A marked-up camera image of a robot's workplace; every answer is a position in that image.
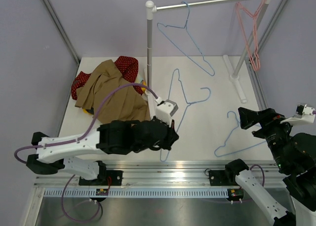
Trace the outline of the floral pastel skirt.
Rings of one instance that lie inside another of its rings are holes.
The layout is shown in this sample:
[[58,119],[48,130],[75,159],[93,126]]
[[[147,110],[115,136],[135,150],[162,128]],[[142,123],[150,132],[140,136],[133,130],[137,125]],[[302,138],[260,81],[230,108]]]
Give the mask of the floral pastel skirt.
[[137,74],[135,85],[140,88],[144,88],[146,86],[145,78],[141,74]]

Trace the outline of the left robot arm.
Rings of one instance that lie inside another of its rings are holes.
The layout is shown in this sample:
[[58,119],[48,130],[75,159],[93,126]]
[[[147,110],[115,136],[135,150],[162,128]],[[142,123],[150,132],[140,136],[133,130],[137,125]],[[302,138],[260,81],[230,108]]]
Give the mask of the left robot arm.
[[91,130],[83,138],[68,136],[54,140],[41,135],[37,151],[28,156],[26,166],[39,175],[65,172],[79,176],[85,184],[102,185],[109,179],[106,164],[80,159],[80,155],[171,150],[178,138],[174,122],[167,124],[156,117],[149,121],[115,120]]

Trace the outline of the red polka-dot skirt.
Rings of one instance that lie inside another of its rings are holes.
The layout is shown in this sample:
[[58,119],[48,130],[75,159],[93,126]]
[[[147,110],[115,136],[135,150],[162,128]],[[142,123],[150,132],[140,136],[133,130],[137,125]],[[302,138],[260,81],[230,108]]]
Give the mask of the red polka-dot skirt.
[[[115,66],[121,72],[122,77],[131,82],[137,82],[138,76],[138,60],[134,57],[128,56],[120,56],[115,62]],[[88,78],[91,74],[84,73],[80,71],[80,73],[73,80],[71,85],[71,97],[73,100],[77,100],[77,89],[82,88],[87,82]]]

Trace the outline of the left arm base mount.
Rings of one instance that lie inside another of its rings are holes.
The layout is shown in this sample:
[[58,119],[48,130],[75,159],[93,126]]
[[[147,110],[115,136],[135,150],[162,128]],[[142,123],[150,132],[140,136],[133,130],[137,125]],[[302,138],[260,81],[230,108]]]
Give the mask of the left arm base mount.
[[94,180],[79,179],[80,186],[121,186],[123,171],[106,170],[100,173]]

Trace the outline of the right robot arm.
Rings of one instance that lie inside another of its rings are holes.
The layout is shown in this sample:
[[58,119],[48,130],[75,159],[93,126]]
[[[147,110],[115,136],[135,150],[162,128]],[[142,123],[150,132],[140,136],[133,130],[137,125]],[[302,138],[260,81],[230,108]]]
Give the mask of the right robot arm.
[[246,192],[261,209],[272,226],[314,226],[316,224],[316,137],[306,133],[290,135],[295,125],[312,124],[315,108],[298,104],[295,115],[284,115],[268,108],[253,111],[238,109],[243,130],[259,124],[254,137],[264,139],[272,153],[283,182],[293,199],[295,213],[280,205],[253,176],[251,169],[241,159],[225,165],[223,170],[206,170],[211,186],[239,186],[228,190],[230,202],[242,201]]

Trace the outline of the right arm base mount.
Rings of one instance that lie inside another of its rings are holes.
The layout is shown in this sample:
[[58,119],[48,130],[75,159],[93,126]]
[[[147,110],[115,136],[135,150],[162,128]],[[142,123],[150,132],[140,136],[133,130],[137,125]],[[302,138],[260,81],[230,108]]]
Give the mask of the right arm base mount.
[[240,171],[206,169],[204,174],[208,177],[211,186],[238,186],[236,176]]

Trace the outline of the tan skirt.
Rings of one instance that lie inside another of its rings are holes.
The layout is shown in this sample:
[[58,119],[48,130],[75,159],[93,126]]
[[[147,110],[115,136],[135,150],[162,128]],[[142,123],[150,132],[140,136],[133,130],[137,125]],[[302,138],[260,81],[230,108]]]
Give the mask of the tan skirt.
[[97,116],[102,124],[114,120],[150,120],[148,102],[135,90],[134,86],[128,86],[115,92],[105,101],[97,114],[97,109],[107,95],[118,87],[131,82],[122,77],[112,60],[101,62],[90,74],[85,85],[77,89],[78,98],[75,107],[82,109],[93,107],[94,116]]

